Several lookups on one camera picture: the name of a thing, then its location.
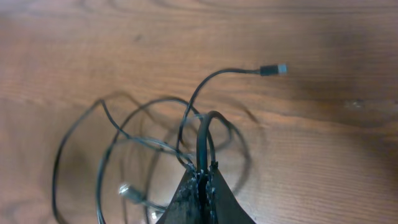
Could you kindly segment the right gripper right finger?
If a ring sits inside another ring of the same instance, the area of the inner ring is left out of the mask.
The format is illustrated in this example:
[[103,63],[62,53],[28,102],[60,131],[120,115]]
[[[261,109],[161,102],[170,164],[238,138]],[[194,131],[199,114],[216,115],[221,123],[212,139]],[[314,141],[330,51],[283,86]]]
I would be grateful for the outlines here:
[[212,162],[206,184],[208,222],[217,224],[255,224],[243,210],[218,169]]

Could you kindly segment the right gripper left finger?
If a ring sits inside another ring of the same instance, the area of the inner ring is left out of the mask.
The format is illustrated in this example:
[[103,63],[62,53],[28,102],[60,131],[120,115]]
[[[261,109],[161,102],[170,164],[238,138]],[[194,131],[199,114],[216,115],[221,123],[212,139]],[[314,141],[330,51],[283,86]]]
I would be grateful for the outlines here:
[[195,224],[201,223],[198,202],[197,179],[187,170],[166,211],[156,224]]

